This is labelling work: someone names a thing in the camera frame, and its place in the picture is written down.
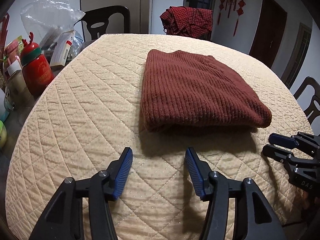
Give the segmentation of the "cream quilted table cover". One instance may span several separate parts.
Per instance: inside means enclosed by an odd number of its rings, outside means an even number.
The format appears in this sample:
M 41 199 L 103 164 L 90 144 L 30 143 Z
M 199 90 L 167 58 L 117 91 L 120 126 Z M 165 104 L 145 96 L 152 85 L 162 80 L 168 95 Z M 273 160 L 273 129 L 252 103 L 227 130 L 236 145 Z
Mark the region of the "cream quilted table cover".
M 157 49 L 212 55 L 250 85 L 271 110 L 267 128 L 215 128 L 204 133 L 150 133 L 140 118 L 147 54 Z M 132 168 L 121 198 L 110 204 L 119 239 L 198 239 L 207 203 L 184 169 L 185 150 L 224 176 L 252 178 L 283 224 L 300 219 L 302 193 L 283 165 L 261 155 L 271 133 L 311 133 L 291 92 L 260 61 L 212 42 L 169 35 L 107 34 L 85 48 L 44 91 L 12 154 L 5 193 L 7 223 L 28 239 L 66 177 L 85 179 L 125 147 Z

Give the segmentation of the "red gift bag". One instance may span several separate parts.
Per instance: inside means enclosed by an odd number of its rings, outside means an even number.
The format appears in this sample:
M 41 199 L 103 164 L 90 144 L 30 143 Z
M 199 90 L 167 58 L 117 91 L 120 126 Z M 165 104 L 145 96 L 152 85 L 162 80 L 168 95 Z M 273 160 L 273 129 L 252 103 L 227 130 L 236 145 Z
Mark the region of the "red gift bag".
M 3 54 L 4 54 L 4 47 L 5 47 L 5 41 L 7 38 L 7 27 L 9 23 L 9 14 L 6 13 L 4 17 L 1 19 L 1 29 L 0 29 L 0 53 L 1 53 L 1 60 L 3 60 Z

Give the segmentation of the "glass jar white lid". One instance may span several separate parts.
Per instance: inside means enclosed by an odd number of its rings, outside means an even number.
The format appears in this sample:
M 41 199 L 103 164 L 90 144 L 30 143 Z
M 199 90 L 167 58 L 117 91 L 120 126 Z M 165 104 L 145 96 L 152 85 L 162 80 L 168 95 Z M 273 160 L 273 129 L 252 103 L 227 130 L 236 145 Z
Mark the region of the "glass jar white lid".
M 32 106 L 35 100 L 25 83 L 20 62 L 15 60 L 8 66 L 7 71 L 9 78 L 5 85 L 5 109 L 12 112 L 15 109 Z

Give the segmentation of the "red reindeer bottle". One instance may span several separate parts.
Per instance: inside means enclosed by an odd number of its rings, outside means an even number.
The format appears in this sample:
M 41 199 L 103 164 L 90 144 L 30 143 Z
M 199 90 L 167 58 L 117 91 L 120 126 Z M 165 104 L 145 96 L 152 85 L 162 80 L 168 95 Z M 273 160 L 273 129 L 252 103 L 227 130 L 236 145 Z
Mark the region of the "red reindeer bottle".
M 53 81 L 54 74 L 40 46 L 34 42 L 34 34 L 30 32 L 29 42 L 25 39 L 22 42 L 24 47 L 20 59 L 23 77 L 31 95 L 39 97 Z

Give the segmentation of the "rust red knit sweater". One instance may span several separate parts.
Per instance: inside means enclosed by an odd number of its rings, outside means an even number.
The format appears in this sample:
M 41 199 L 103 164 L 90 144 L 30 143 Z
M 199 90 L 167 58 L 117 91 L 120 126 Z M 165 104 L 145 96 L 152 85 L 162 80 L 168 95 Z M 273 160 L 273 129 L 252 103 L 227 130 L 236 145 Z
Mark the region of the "rust red knit sweater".
M 213 56 L 149 51 L 140 107 L 149 132 L 172 126 L 265 128 L 272 113 L 232 68 Z

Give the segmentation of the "green round container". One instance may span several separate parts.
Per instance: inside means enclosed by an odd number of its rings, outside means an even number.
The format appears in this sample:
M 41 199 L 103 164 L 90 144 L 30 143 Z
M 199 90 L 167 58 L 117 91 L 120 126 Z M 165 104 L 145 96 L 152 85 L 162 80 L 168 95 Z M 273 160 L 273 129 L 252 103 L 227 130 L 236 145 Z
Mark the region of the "green round container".
M 7 129 L 2 121 L 0 121 L 0 149 L 2 149 L 7 141 Z

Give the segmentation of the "dark wooden chair right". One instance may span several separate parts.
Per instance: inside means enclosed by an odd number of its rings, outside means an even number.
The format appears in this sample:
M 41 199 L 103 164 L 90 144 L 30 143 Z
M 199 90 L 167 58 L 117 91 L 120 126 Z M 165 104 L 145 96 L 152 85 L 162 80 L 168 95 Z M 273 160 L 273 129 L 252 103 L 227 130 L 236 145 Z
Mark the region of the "dark wooden chair right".
M 308 122 L 310 124 L 312 124 L 312 122 L 320 114 L 320 111 L 317 108 L 317 105 L 315 104 L 315 103 L 317 103 L 319 105 L 319 93 L 320 93 L 319 83 L 313 77 L 307 76 L 293 96 L 297 100 L 301 96 L 301 94 L 303 93 L 303 91 L 306 89 L 307 86 L 311 86 L 314 89 L 314 94 L 311 97 L 310 104 L 309 104 L 308 108 L 306 110 L 304 110 L 304 113 L 305 113 L 306 117 L 308 118 Z

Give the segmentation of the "dark brown door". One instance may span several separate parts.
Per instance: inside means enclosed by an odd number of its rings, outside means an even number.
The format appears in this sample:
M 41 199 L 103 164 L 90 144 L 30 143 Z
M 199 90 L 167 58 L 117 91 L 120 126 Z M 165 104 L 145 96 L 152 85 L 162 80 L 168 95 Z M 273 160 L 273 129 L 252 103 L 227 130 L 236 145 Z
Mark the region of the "dark brown door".
M 275 0 L 262 0 L 259 22 L 249 55 L 272 67 L 280 47 L 287 12 Z

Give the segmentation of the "white red paper box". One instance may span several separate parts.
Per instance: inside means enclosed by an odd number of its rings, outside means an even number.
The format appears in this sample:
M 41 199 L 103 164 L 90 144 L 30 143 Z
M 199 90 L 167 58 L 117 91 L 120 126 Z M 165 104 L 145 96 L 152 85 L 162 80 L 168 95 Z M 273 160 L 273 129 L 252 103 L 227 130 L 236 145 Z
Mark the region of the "white red paper box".
M 50 61 L 50 66 L 52 68 L 65 66 L 70 48 L 73 44 L 74 35 L 75 31 L 71 30 L 62 33 L 59 36 Z

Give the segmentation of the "red Chinese knot decoration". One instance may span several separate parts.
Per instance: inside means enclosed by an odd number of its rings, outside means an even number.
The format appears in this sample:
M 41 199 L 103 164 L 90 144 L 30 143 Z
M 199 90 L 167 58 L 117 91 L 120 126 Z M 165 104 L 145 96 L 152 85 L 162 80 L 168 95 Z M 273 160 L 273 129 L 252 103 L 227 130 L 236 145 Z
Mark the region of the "red Chinese knot decoration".
M 219 14 L 217 18 L 217 25 L 220 24 L 221 15 L 223 10 L 227 10 L 227 18 L 230 17 L 231 11 L 236 11 L 238 18 L 236 19 L 233 36 L 236 35 L 236 31 L 239 24 L 239 18 L 244 14 L 244 6 L 246 5 L 245 0 L 220 0 Z

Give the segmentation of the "clear plastic bag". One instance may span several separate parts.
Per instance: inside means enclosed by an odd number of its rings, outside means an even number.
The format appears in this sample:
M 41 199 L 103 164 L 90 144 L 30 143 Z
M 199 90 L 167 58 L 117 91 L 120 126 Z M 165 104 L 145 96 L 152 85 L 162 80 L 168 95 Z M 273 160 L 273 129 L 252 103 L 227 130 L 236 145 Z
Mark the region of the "clear plastic bag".
M 71 7 L 69 0 L 35 0 L 20 12 L 25 31 L 33 33 L 34 42 L 42 50 L 49 49 L 62 33 L 73 31 L 84 15 L 82 10 Z

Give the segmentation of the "dark wooden chair far left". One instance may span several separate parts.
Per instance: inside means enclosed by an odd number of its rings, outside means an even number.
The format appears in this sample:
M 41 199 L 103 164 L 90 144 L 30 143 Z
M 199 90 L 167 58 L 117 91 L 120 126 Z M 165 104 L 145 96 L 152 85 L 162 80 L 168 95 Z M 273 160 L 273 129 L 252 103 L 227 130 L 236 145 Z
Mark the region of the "dark wooden chair far left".
M 108 7 L 93 9 L 85 12 L 85 15 L 78 22 L 85 22 L 91 40 L 96 40 L 106 34 L 109 25 L 109 18 L 114 14 L 123 16 L 124 33 L 131 33 L 131 17 L 127 7 L 122 5 L 112 5 Z

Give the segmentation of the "red checked cloth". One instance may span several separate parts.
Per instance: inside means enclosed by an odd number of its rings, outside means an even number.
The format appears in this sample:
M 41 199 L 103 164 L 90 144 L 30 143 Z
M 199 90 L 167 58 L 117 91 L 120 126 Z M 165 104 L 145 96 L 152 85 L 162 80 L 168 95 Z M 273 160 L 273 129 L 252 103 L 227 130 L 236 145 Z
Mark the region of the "red checked cloth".
M 212 33 L 213 11 L 209 9 L 170 7 L 159 18 L 167 35 L 201 39 Z

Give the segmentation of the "dark wooden chair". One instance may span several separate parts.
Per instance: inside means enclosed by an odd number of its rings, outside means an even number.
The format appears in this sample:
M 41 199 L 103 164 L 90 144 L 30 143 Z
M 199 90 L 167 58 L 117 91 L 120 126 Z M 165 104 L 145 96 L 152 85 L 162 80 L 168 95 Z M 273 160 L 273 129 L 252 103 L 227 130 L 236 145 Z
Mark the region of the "dark wooden chair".
M 124 33 L 131 33 L 131 17 L 127 7 L 122 5 L 112 5 L 108 7 L 93 9 L 85 12 L 85 15 L 78 22 L 85 22 L 91 40 L 96 40 L 106 34 L 109 25 L 109 18 L 114 14 L 123 16 Z
M 310 104 L 309 104 L 308 108 L 306 110 L 304 110 L 304 113 L 305 113 L 306 117 L 308 118 L 308 122 L 310 124 L 312 124 L 312 122 L 320 114 L 320 111 L 317 108 L 317 105 L 315 104 L 315 103 L 317 103 L 319 105 L 319 93 L 320 93 L 319 83 L 313 77 L 307 76 L 293 96 L 297 100 L 301 96 L 301 94 L 303 93 L 303 91 L 306 89 L 307 86 L 311 86 L 314 89 L 314 94 L 311 97 Z

